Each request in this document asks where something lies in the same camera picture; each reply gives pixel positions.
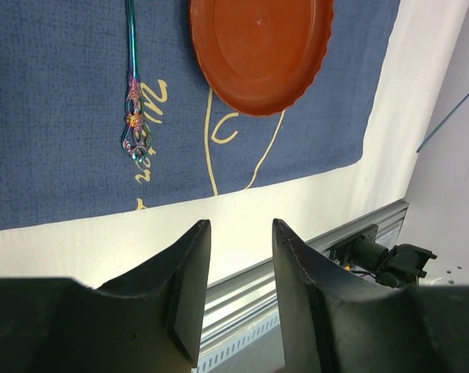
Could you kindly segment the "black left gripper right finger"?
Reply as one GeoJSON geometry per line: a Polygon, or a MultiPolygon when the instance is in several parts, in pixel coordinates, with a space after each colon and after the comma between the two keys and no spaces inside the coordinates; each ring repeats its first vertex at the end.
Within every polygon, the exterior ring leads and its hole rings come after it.
{"type": "Polygon", "coordinates": [[[289,372],[469,372],[469,285],[394,290],[341,269],[316,266],[303,295],[290,291],[289,372]]]}

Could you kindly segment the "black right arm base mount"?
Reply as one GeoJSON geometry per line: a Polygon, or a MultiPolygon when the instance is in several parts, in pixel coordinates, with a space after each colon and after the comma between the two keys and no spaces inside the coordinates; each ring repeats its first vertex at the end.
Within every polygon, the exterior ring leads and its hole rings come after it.
{"type": "Polygon", "coordinates": [[[389,288],[418,285],[427,275],[424,266],[437,255],[411,244],[388,249],[375,241],[377,231],[377,225],[369,225],[345,237],[327,249],[328,258],[353,274],[370,276],[389,288]]]}

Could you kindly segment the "orange plastic plate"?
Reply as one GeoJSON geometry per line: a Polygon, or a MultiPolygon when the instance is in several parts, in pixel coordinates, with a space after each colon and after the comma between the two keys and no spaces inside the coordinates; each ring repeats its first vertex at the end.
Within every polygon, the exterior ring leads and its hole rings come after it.
{"type": "Polygon", "coordinates": [[[209,86],[251,116],[285,110],[321,68],[332,1],[191,1],[189,26],[209,86]]]}

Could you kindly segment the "iridescent purple fork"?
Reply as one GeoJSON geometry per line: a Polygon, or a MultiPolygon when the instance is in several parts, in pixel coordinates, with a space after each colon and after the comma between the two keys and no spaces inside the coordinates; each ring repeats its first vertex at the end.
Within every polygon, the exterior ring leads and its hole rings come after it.
{"type": "Polygon", "coordinates": [[[137,57],[137,29],[134,1],[126,0],[128,76],[125,99],[125,127],[121,135],[123,150],[142,163],[151,150],[151,133],[144,120],[144,102],[137,57]]]}

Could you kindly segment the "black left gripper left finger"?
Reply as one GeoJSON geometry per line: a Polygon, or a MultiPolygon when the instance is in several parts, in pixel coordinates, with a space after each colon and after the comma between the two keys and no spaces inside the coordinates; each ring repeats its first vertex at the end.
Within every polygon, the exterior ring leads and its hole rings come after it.
{"type": "Polygon", "coordinates": [[[0,372],[189,372],[198,364],[211,226],[98,288],[0,278],[0,372]]]}

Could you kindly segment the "blue metal spoon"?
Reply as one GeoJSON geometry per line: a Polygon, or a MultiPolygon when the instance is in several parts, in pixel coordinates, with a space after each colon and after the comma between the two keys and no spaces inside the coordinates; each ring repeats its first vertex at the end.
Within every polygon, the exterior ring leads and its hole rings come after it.
{"type": "Polygon", "coordinates": [[[469,92],[456,104],[456,106],[441,120],[439,124],[435,126],[435,128],[429,132],[429,134],[424,138],[422,143],[416,149],[416,154],[420,153],[420,151],[427,145],[427,143],[436,135],[436,133],[442,128],[442,126],[460,109],[460,107],[464,104],[464,102],[469,98],[469,92]]]}

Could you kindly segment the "blue cloth placemat gold print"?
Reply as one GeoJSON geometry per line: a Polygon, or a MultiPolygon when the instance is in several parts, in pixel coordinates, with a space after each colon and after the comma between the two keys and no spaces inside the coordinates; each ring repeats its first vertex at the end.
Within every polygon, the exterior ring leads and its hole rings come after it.
{"type": "Polygon", "coordinates": [[[312,176],[361,159],[397,1],[333,1],[320,68],[262,116],[203,75],[197,1],[137,1],[151,147],[123,149],[123,1],[0,1],[0,231],[157,207],[312,176]]]}

